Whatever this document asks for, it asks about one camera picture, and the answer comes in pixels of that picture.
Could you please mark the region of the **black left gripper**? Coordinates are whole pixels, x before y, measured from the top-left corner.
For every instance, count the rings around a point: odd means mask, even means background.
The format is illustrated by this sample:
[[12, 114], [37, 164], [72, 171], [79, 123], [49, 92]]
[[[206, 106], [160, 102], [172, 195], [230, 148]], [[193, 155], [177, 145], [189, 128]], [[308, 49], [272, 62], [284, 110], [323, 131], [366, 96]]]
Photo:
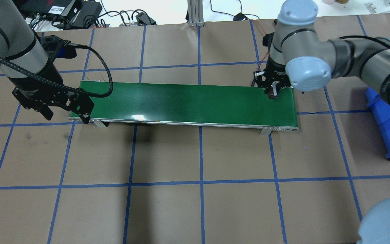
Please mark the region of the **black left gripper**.
[[12, 83], [15, 85], [12, 94], [22, 107], [35, 110], [48, 121], [54, 115], [50, 106], [77, 114], [84, 124], [88, 124], [91, 120], [94, 103], [83, 93], [82, 88], [76, 89], [76, 92], [67, 91], [31, 77], [12, 78]]

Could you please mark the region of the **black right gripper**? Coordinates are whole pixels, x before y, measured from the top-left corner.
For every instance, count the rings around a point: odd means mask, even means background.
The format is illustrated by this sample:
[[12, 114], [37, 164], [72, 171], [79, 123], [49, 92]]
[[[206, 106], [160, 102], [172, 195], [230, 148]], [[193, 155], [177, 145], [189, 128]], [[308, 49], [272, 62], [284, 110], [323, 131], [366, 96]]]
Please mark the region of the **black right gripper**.
[[253, 86], [255, 87], [257, 85], [266, 95], [269, 92], [267, 85], [273, 84], [273, 93], [279, 93], [281, 89], [291, 87], [285, 68], [283, 64], [278, 64], [275, 61], [267, 61], [263, 71], [256, 70], [253, 72]]

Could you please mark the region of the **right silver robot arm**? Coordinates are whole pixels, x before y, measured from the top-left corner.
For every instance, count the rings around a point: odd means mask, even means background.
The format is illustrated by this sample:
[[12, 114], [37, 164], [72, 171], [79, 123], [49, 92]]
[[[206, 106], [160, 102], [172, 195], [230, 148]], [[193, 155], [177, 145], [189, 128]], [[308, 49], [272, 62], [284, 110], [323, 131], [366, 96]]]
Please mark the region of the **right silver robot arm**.
[[390, 105], [390, 38], [349, 35], [320, 41], [314, 28], [318, 6], [312, 0], [287, 0], [275, 32], [266, 34], [266, 67], [253, 82], [275, 99], [281, 89], [318, 90], [332, 79], [358, 77]]

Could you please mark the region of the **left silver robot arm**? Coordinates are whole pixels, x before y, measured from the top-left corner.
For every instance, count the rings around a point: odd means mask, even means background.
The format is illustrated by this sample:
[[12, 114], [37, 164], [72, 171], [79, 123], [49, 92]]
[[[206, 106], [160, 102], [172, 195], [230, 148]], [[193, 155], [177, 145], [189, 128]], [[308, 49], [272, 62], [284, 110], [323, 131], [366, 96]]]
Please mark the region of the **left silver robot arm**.
[[10, 0], [0, 0], [0, 70], [15, 85], [13, 96], [25, 109], [51, 120], [50, 107], [77, 114], [88, 124], [94, 104], [82, 88], [64, 85], [54, 61], [76, 57], [78, 44], [51, 35], [40, 38]]

